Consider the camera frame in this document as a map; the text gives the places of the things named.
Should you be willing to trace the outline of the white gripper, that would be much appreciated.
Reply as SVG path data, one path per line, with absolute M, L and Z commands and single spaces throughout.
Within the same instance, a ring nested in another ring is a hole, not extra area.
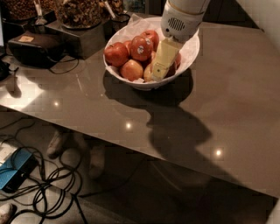
M 161 81 L 174 63 L 183 44 L 198 30 L 205 14 L 205 0 L 166 0 L 161 18 L 165 38 L 157 47 L 151 75 Z

